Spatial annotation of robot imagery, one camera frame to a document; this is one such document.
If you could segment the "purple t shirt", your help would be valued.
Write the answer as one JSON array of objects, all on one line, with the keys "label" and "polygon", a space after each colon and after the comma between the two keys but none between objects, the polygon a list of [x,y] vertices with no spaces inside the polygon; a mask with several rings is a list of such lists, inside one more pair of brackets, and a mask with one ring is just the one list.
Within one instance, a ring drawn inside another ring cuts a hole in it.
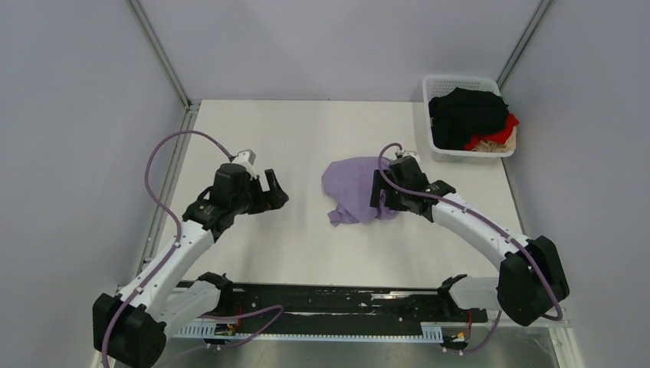
[{"label": "purple t shirt", "polygon": [[379,208],[370,205],[374,172],[379,168],[385,169],[388,162],[386,158],[377,156],[358,156],[329,164],[321,182],[323,193],[336,203],[336,207],[327,213],[332,226],[367,224],[398,215],[397,211],[384,206],[383,193]]}]

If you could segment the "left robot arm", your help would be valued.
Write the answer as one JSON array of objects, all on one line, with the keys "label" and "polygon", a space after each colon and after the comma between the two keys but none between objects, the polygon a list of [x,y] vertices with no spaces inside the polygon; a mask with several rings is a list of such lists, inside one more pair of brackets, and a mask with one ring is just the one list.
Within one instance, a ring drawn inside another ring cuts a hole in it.
[{"label": "left robot arm", "polygon": [[177,231],[163,250],[115,295],[101,294],[92,307],[95,349],[102,363],[109,360],[130,367],[152,367],[166,343],[194,319],[211,311],[229,315],[235,296],[228,281],[208,275],[172,296],[192,265],[233,226],[238,215],[255,215],[282,208],[289,200],[274,170],[264,172],[268,189],[250,165],[224,163],[213,183],[177,220]]}]

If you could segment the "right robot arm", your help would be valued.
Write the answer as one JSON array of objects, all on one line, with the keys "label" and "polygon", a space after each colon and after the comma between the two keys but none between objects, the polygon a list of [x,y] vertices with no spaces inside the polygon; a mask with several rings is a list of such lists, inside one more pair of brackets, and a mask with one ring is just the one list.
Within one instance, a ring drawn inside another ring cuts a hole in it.
[{"label": "right robot arm", "polygon": [[504,312],[527,327],[541,317],[561,320],[560,302],[570,295],[555,244],[498,225],[469,205],[442,180],[431,182],[412,156],[379,165],[373,173],[370,206],[411,212],[456,234],[497,270],[496,277],[464,274],[442,285],[439,313],[457,320],[470,309]]}]

